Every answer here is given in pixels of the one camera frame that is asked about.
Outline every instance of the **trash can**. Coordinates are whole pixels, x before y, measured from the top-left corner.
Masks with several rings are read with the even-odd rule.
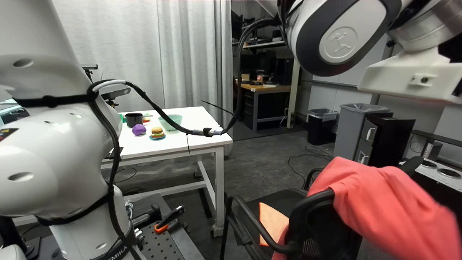
[[[366,114],[389,111],[390,109],[387,107],[363,103],[340,105],[340,119],[337,138],[335,139],[334,157],[341,156],[353,160]]]
[[[332,127],[336,117],[337,111],[328,108],[308,110],[308,142],[312,145],[332,142],[335,139]]]

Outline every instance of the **stove burner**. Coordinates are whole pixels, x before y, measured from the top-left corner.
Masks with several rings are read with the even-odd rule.
[[[424,160],[420,165],[425,166],[427,168],[436,168],[437,165],[431,161]]]
[[[441,169],[438,169],[437,172],[439,172],[440,174],[446,176],[446,177],[450,177],[450,178],[454,178],[454,179],[460,179],[462,178],[462,176],[453,171],[453,170],[449,170],[449,169],[444,169],[444,168],[441,168]]]

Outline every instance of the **green bowl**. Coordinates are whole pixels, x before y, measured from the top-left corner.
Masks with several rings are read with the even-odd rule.
[[[173,122],[181,125],[181,120],[183,119],[183,116],[182,115],[168,115],[172,120]],[[175,131],[176,129],[171,126],[169,123],[167,123],[167,121],[165,121],[162,117],[159,117],[159,122],[160,122],[160,125],[167,131]]]

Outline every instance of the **white curtain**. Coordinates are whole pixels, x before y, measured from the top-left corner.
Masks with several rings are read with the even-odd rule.
[[[165,108],[203,105],[223,126],[232,110],[230,1],[53,0],[80,63],[94,80],[126,79]],[[118,111],[149,110],[135,92]]]

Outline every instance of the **black cabinet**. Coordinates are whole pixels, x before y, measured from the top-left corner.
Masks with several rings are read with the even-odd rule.
[[[414,123],[415,119],[366,115],[355,161],[375,167],[398,165]]]

